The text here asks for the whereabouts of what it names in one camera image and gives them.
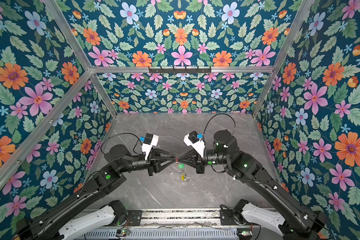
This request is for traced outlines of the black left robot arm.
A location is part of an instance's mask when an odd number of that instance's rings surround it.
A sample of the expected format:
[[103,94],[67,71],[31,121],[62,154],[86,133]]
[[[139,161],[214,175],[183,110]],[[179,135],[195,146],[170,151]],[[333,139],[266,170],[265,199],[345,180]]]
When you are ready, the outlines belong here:
[[127,179],[124,173],[147,170],[159,173],[176,161],[166,151],[153,148],[147,156],[133,156],[124,145],[113,146],[105,154],[108,164],[91,174],[84,186],[54,208],[33,219],[24,218],[16,227],[16,240],[73,240],[96,228],[123,225],[128,217],[121,201],[111,201],[100,210],[77,218],[88,206],[116,190]]

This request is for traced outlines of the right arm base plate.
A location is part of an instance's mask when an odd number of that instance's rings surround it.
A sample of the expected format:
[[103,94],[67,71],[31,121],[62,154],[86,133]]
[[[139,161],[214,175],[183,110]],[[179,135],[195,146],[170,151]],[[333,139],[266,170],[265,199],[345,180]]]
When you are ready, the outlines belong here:
[[247,223],[241,213],[236,210],[230,209],[225,205],[220,205],[220,220],[222,226],[242,226]]

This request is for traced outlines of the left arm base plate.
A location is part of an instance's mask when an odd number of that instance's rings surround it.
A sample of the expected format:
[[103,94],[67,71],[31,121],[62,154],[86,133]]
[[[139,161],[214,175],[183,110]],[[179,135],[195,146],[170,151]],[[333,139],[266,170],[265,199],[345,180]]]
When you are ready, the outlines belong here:
[[138,227],[141,224],[142,218],[143,218],[142,210],[127,210],[125,214],[125,220],[122,222],[122,226]]

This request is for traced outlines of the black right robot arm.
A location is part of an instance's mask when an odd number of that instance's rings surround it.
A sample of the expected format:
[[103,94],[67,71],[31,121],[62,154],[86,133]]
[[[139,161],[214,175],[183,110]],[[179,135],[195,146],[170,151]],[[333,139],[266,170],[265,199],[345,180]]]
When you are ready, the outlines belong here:
[[185,135],[184,143],[192,150],[179,157],[179,163],[194,167],[197,174],[203,174],[206,166],[223,165],[224,172],[233,180],[248,185],[275,209],[272,212],[240,200],[233,209],[237,222],[257,224],[284,240],[320,238],[327,216],[294,199],[258,160],[239,149],[237,139],[228,130],[214,134],[212,149],[206,149],[204,137],[195,131]]

